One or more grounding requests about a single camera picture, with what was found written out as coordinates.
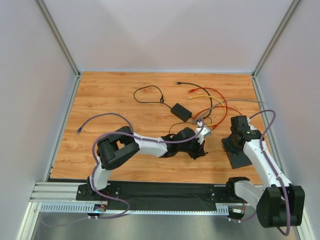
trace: aluminum frame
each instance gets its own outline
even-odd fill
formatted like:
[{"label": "aluminum frame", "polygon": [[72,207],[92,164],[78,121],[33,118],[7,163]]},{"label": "aluminum frame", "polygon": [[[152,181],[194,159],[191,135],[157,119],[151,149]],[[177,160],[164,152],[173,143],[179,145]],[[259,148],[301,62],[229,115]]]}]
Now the aluminum frame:
[{"label": "aluminum frame", "polygon": [[[254,87],[258,101],[263,102],[263,97],[261,95],[259,83],[257,81],[257,75],[259,74],[260,70],[262,69],[268,56],[270,55],[270,53],[274,49],[276,43],[278,42],[278,39],[281,37],[289,20],[293,16],[294,12],[296,11],[296,9],[299,6],[299,4],[301,3],[301,1],[302,0],[292,0],[292,3],[290,5],[287,13],[283,17],[278,29],[276,30],[274,36],[272,37],[269,45],[266,48],[264,54],[262,55],[259,63],[257,64],[255,70],[252,73],[252,83],[253,83],[253,87]],[[46,180],[48,180],[50,173],[51,173],[52,166],[55,162],[55,158],[56,158],[58,150],[59,150],[59,146],[60,146],[60,143],[62,140],[64,130],[67,125],[67,121],[68,121],[69,114],[72,109],[74,99],[76,97],[76,93],[77,93],[77,90],[79,87],[79,82],[81,79],[81,73],[78,70],[68,48],[66,47],[66,45],[63,41],[63,38],[60,35],[59,30],[57,29],[46,4],[44,3],[44,0],[35,0],[35,2],[38,5],[41,13],[43,14],[44,19],[46,20],[53,36],[57,40],[58,45],[60,46],[66,60],[68,61],[68,64],[70,65],[70,67],[72,68],[72,70],[76,76],[76,81],[75,81],[74,88],[73,88],[73,91],[72,91],[72,94],[71,94],[71,97],[70,97],[70,100],[68,103],[66,114],[65,114],[63,122],[61,124],[59,135],[58,135],[56,142],[55,142],[54,150],[52,151],[52,155],[50,156],[50,165],[48,167],[48,170],[46,171],[46,178],[45,178]],[[261,110],[264,110],[265,105],[259,104],[259,108]],[[264,125],[267,126],[269,124],[269,120],[268,120],[267,115],[265,113],[262,114],[262,119],[263,119]],[[277,164],[279,164],[279,166],[282,167],[281,156],[280,156],[280,153],[278,152],[278,144],[276,142],[276,139],[274,137],[274,133],[273,133],[272,129],[270,130],[270,132],[267,133],[267,136],[269,139],[269,144],[270,144],[274,159],[277,162]],[[71,205],[72,204],[75,205],[75,204],[79,204],[79,203],[81,204],[81,202],[75,200],[75,196],[76,196],[79,184],[80,183],[67,183],[67,182],[37,182],[34,187],[34,190],[32,192],[30,202],[28,204],[25,216],[23,218],[23,221],[22,221],[22,224],[20,227],[20,231],[17,236],[17,240],[31,239],[32,233],[33,233],[34,228],[36,226],[36,220],[37,220],[38,214],[40,212],[42,203],[53,203],[53,204],[54,203],[69,203]],[[308,216],[306,215],[305,212],[303,214],[302,225],[297,227],[297,229],[298,229],[298,233],[299,233],[299,236],[301,239],[308,239],[308,240],[315,239],[313,232],[312,232],[312,229],[310,227],[310,222],[309,222]]]}]

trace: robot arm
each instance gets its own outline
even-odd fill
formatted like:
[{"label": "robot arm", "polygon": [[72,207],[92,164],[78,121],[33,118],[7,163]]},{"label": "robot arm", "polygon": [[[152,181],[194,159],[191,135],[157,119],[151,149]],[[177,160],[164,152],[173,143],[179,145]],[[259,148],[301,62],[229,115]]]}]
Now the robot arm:
[{"label": "robot arm", "polygon": [[258,220],[263,227],[284,227],[287,225],[287,211],[280,177],[288,194],[290,225],[299,226],[305,200],[302,187],[294,186],[282,173],[263,140],[263,150],[277,172],[274,173],[260,147],[261,133],[248,123],[246,116],[231,118],[231,132],[228,138],[222,140],[231,166],[239,166],[237,161],[241,164],[248,164],[249,161],[254,165],[263,185],[263,188],[256,187],[245,177],[230,178],[227,186],[233,188],[231,192],[256,209]]},{"label": "robot arm", "polygon": [[[97,190],[106,188],[112,170],[122,166],[135,154],[147,154],[158,158],[170,158],[174,157],[178,152],[185,152],[193,159],[205,156],[207,154],[204,150],[205,138],[211,134],[211,131],[208,127],[204,126],[202,129],[201,126],[202,123],[199,122],[195,131],[186,127],[177,134],[168,134],[158,138],[141,136],[132,132],[130,127],[124,126],[116,132],[131,134],[137,136],[137,138],[117,134],[103,137],[97,143],[99,166],[94,174],[94,186]],[[191,138],[198,132],[200,132],[199,135],[191,141],[178,144],[161,142],[182,141]],[[89,181],[92,187],[92,175],[89,177]]]}]

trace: wooden floor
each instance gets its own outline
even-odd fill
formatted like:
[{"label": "wooden floor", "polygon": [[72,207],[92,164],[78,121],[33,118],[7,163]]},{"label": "wooden floor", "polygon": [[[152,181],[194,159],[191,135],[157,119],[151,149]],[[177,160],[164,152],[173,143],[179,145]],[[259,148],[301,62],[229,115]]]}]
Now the wooden floor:
[{"label": "wooden floor", "polygon": [[[51,178],[86,179],[95,165],[91,153],[94,140],[103,133],[113,132],[127,125],[118,116],[106,115],[91,120],[81,134],[77,135],[78,128],[94,115],[108,112],[121,114],[132,123],[136,133],[148,137],[165,136],[171,125],[181,122],[163,104],[136,102],[133,93],[138,88],[157,85],[163,92],[165,103],[171,107],[180,103],[193,115],[210,106],[207,97],[187,99],[188,96],[205,95],[203,90],[188,93],[193,86],[175,85],[175,82],[211,87],[219,90],[226,99],[256,100],[251,76],[245,74],[85,72],[76,93]],[[214,91],[210,91],[210,94],[221,99]],[[156,88],[147,88],[136,94],[140,101],[159,101],[160,96]],[[247,116],[259,111],[258,104],[254,102],[230,101],[228,105]],[[211,113],[212,121],[218,122],[223,115],[222,107],[215,108]],[[111,180],[223,184],[230,177],[245,176],[255,184],[260,184],[253,166],[232,169],[222,148],[221,139],[231,133],[230,117],[235,115],[236,112],[229,110],[224,122],[206,138],[204,150],[209,152],[206,156],[193,160],[183,152],[171,158],[135,155],[112,172]],[[261,116],[255,117],[252,123],[261,132],[264,130]],[[176,133],[184,127],[195,129],[194,125],[184,123],[174,126],[171,132]]]}]

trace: gray floor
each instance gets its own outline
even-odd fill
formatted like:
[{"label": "gray floor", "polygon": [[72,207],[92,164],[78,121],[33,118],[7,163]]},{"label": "gray floor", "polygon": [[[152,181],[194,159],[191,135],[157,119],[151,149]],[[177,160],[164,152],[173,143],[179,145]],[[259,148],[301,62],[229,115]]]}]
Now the gray floor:
[{"label": "gray floor", "polygon": [[[43,218],[57,225],[83,218],[83,213],[50,213]],[[265,229],[258,219],[229,222],[221,216],[131,214],[108,220],[84,220],[63,227],[37,223],[33,240],[298,240],[296,228],[288,237],[277,229]]]}]

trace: purple cable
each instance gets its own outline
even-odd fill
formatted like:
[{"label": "purple cable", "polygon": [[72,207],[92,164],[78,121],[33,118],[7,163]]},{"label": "purple cable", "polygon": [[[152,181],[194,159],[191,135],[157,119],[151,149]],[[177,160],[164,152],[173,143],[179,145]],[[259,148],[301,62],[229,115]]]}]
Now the purple cable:
[{"label": "purple cable", "polygon": [[90,120],[95,119],[95,118],[97,118],[97,117],[105,116],[105,115],[116,115],[116,116],[124,119],[124,120],[129,124],[131,130],[134,131],[134,128],[132,127],[131,123],[130,123],[129,120],[126,119],[124,116],[121,116],[120,114],[115,113],[115,112],[107,112],[107,113],[102,113],[102,114],[98,114],[98,115],[92,116],[92,117],[90,117],[89,119],[87,119],[87,120],[82,124],[82,126],[79,127],[79,129],[76,131],[76,133],[77,133],[77,134],[81,133],[82,128],[83,128]]},{"label": "purple cable", "polygon": [[40,222],[42,225],[46,226],[46,227],[49,227],[49,228],[55,228],[55,227],[64,227],[64,226],[68,226],[68,225],[71,225],[71,224],[75,224],[77,222],[80,222],[80,221],[83,221],[83,220],[88,220],[89,217],[82,217],[82,218],[78,218],[76,220],[73,220],[73,221],[70,221],[70,222],[67,222],[67,223],[62,223],[62,224],[58,224],[58,225],[50,225],[50,224],[47,224],[43,221],[43,217],[40,217]]},{"label": "purple cable", "polygon": [[138,136],[135,136],[133,134],[130,134],[130,133],[126,133],[126,132],[121,132],[121,131],[114,131],[114,132],[107,132],[107,133],[104,133],[102,134],[101,136],[99,136],[93,143],[92,145],[92,156],[95,160],[95,167],[93,168],[93,171],[92,171],[92,177],[91,177],[91,187],[92,189],[97,193],[99,194],[100,196],[106,198],[106,199],[110,199],[110,200],[115,200],[115,201],[119,201],[119,202],[122,202],[122,203],[125,203],[127,205],[127,209],[119,214],[116,214],[116,215],[113,215],[113,216],[99,216],[98,219],[115,219],[115,218],[118,218],[118,217],[122,217],[123,215],[126,214],[126,212],[128,212],[130,210],[130,204],[129,202],[127,202],[126,200],[123,200],[123,199],[120,199],[120,198],[116,198],[116,197],[112,197],[112,196],[108,196],[108,195],[105,195],[101,192],[99,192],[95,186],[95,182],[94,182],[94,176],[95,176],[95,173],[96,173],[96,170],[99,166],[99,161],[97,159],[97,156],[96,156],[96,153],[95,153],[95,147],[98,143],[98,141],[108,135],[124,135],[124,136],[128,136],[128,137],[132,137],[134,139],[138,139],[140,141],[148,141],[148,142],[154,142],[154,143],[164,143],[164,144],[181,144],[181,143],[186,143],[190,140],[193,140],[195,139],[197,136],[199,136],[199,134],[202,132],[202,130],[205,128],[205,121],[202,119],[201,120],[202,122],[202,126],[201,126],[201,129],[198,133],[196,133],[194,136],[192,137],[189,137],[185,140],[180,140],[180,141],[157,141],[155,139],[149,139],[149,138],[143,138],[143,137],[138,137]]},{"label": "purple cable", "polygon": [[260,148],[261,148],[261,151],[266,159],[266,161],[268,162],[268,164],[270,165],[272,171],[274,172],[274,174],[277,176],[279,182],[280,182],[280,185],[281,185],[281,188],[282,188],[282,191],[283,191],[283,195],[284,195],[284,201],[285,201],[285,210],[286,210],[286,231],[282,231],[282,229],[280,229],[280,227],[278,227],[277,229],[280,231],[280,233],[282,233],[284,236],[288,236],[289,233],[290,233],[290,218],[291,218],[291,215],[290,215],[290,206],[289,206],[289,198],[288,198],[288,193],[287,193],[287,190],[286,190],[286,186],[284,184],[284,181],[282,180],[282,178],[279,176],[279,173],[277,172],[275,166],[272,164],[271,160],[269,159],[266,151],[264,150],[264,147],[263,147],[263,140],[264,140],[264,137],[267,133],[267,131],[271,128],[271,125],[274,123],[275,119],[276,119],[276,112],[271,110],[271,109],[266,109],[266,110],[263,110],[263,111],[260,111],[260,112],[257,112],[255,114],[253,114],[251,117],[249,117],[249,119],[251,120],[253,117],[259,115],[259,114],[262,114],[262,113],[266,113],[266,112],[271,112],[273,113],[273,117],[271,119],[271,122],[269,123],[269,125],[266,127],[266,129],[264,130],[264,132],[262,133],[261,137],[260,137]]},{"label": "purple cable", "polygon": [[[246,219],[240,219],[240,222],[247,222],[249,220],[251,220],[255,215],[257,214],[257,211],[254,212],[254,214],[252,214],[250,217],[246,218]],[[231,219],[232,221],[234,221],[236,224],[238,223],[239,219],[234,219],[234,218],[231,218],[231,217],[227,217],[227,216],[223,216],[223,218],[226,218],[226,219]]]}]

